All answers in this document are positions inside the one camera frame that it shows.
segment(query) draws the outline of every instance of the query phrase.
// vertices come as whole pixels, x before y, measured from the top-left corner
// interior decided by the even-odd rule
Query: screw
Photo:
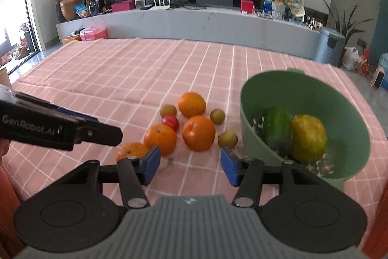
[[[147,205],[147,200],[143,198],[133,198],[128,201],[128,206],[133,209],[141,209]]]
[[[253,200],[242,196],[234,200],[234,205],[237,207],[251,207],[253,205]]]

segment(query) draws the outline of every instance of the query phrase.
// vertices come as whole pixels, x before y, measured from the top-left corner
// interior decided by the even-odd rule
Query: green bowl
[[[368,162],[371,144],[358,111],[329,85],[295,70],[257,74],[241,89],[241,133],[249,157],[259,158],[269,166],[280,166],[284,160],[252,129],[253,119],[260,120],[272,106],[283,107],[290,118],[309,114],[323,122],[328,137],[328,163],[334,165],[333,174],[323,179],[338,189],[343,191],[343,182],[357,175]]]

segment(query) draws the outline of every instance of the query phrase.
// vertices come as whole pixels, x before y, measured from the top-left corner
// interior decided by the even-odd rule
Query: checkered tablecloth
[[[346,181],[345,190],[364,207],[370,227],[388,178],[388,142],[353,83],[343,71],[330,65],[208,42],[138,38],[73,41],[20,77],[14,89],[119,126],[123,143],[142,141],[146,130],[161,122],[158,110],[162,104],[177,104],[180,95],[196,91],[207,101],[207,115],[214,108],[226,112],[218,133],[232,129],[241,135],[239,92],[244,82],[254,74],[289,67],[302,69],[337,89],[366,122],[371,158],[356,177]],[[183,124],[185,119],[180,114],[178,118]],[[117,150],[83,143],[75,145],[72,152],[64,152],[13,142],[3,158],[3,167],[17,193],[27,199],[86,160],[115,164]],[[146,189],[151,202],[163,194],[223,194],[231,200],[235,192],[220,167],[217,144],[207,152],[191,152],[180,134],[176,150],[162,159],[154,181]],[[118,185],[105,184],[104,194],[121,204]],[[260,202],[276,194],[275,186],[266,185]]]

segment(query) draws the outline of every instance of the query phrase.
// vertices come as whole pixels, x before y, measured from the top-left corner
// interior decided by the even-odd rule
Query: orange
[[[193,116],[183,126],[182,137],[190,150],[204,152],[214,143],[216,128],[210,119]]]
[[[206,102],[202,96],[196,92],[187,92],[183,94],[179,101],[178,107],[186,118],[202,115],[206,111]]]
[[[143,157],[148,150],[147,146],[139,142],[125,143],[116,154],[116,161],[127,157]]]
[[[177,134],[165,124],[150,127],[144,137],[144,144],[149,148],[158,146],[161,156],[171,154],[177,145]]]

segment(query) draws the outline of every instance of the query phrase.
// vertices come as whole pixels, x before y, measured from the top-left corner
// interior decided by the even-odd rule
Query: green cucumber
[[[262,139],[268,147],[284,158],[290,153],[291,122],[281,107],[271,107],[264,114]]]

